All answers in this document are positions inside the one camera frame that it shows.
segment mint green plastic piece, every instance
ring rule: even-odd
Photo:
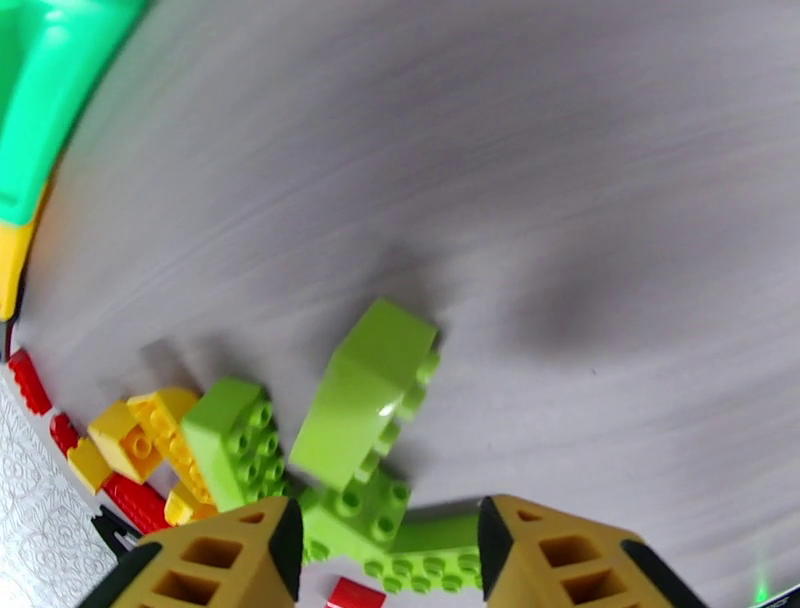
[[[407,484],[380,470],[368,483],[353,481],[341,493],[307,488],[299,498],[305,561],[380,559],[395,539],[410,496]]]
[[[379,299],[331,357],[289,461],[327,487],[366,482],[411,420],[438,364],[438,330]]]
[[[391,550],[364,563],[388,593],[458,593],[482,587],[478,514],[403,522]]]
[[[147,0],[0,0],[0,220],[33,220],[92,86]]]
[[[220,512],[286,493],[272,404],[261,386],[219,380],[181,429]]]

